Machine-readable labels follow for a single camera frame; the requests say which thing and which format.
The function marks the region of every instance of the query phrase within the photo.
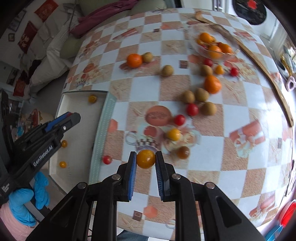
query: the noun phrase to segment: glass bowl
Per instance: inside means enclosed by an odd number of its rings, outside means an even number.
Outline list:
[[[198,39],[200,34],[204,32],[213,36],[216,39],[216,43],[222,42],[224,44],[228,44],[232,48],[233,53],[220,53],[216,51],[210,51],[207,50],[205,47],[199,45],[196,42],[196,39]],[[240,51],[239,46],[236,43],[235,38],[231,35],[231,33],[218,24],[209,25],[207,23],[200,23],[192,25],[188,30],[188,35],[189,42],[193,49],[196,52],[198,52],[201,56],[212,59],[215,62],[228,61]]]

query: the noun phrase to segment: table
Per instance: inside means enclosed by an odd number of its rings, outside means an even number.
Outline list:
[[[117,98],[107,134],[104,155],[113,162],[100,168],[100,181],[114,174],[131,151],[161,150],[177,173],[193,182],[214,182],[258,227],[277,213],[291,169],[293,136],[274,96],[271,85],[242,52],[224,63],[239,77],[219,77],[222,90],[209,100],[217,106],[214,116],[186,116],[181,141],[163,138],[172,127],[170,117],[185,114],[180,102],[185,90],[202,87],[196,74],[202,61],[188,43],[186,30],[198,24],[199,9],[164,9],[119,19],[88,33],[73,63],[64,91],[103,90]],[[203,17],[223,25],[268,68],[286,93],[278,69],[260,38],[241,18],[202,10]],[[154,60],[137,69],[125,64],[131,53],[152,52]],[[159,76],[170,64],[174,74]],[[190,147],[186,160],[174,150]],[[155,167],[137,168],[132,201],[118,203],[120,228],[142,235],[174,240],[174,204],[162,203],[158,195]]]

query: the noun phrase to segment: green cushion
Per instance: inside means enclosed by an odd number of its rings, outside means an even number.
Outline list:
[[[140,0],[130,11],[130,15],[135,15],[137,13],[166,9],[167,6],[164,0]]]
[[[64,59],[75,57],[80,50],[84,38],[76,39],[73,35],[66,39],[59,56]]]
[[[117,1],[118,0],[78,0],[84,16],[89,15],[91,12],[100,7]]]

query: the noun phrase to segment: wooden back scratcher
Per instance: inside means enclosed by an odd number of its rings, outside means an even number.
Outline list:
[[[195,13],[195,18],[196,20],[202,22],[202,23],[207,23],[210,25],[213,25],[215,23],[211,22],[210,20],[207,20],[206,18],[204,18],[202,16],[202,12],[198,11]],[[235,38],[237,44],[240,46],[241,50],[249,57],[253,60],[253,62],[257,65],[257,67],[259,69],[262,70],[263,74],[268,78],[269,82],[271,83],[274,92],[276,93],[276,96],[279,99],[280,105],[284,111],[285,117],[287,119],[287,122],[289,124],[290,127],[294,126],[294,120],[292,117],[292,113],[291,110],[289,108],[289,105],[285,99],[285,97],[283,96],[283,93],[281,92],[280,88],[278,87],[278,85],[275,83],[275,81],[273,80],[273,78],[271,77],[270,73],[268,72],[268,70],[266,69],[266,67],[260,62],[260,60],[237,38]]]

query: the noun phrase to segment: bolt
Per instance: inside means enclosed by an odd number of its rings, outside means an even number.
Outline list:
[[[209,188],[209,189],[214,189],[214,188],[215,188],[215,184],[212,183],[212,182],[208,182],[208,183],[206,184],[206,186],[207,186],[207,188]]]
[[[84,188],[86,188],[86,183],[78,183],[77,187],[79,189],[84,189]]]
[[[119,174],[112,175],[113,180],[119,180],[120,178],[121,178],[121,176]]]
[[[181,175],[180,175],[180,174],[177,174],[177,173],[174,173],[174,174],[172,175],[172,178],[173,178],[173,179],[176,179],[176,180],[179,180],[179,179],[181,178]]]

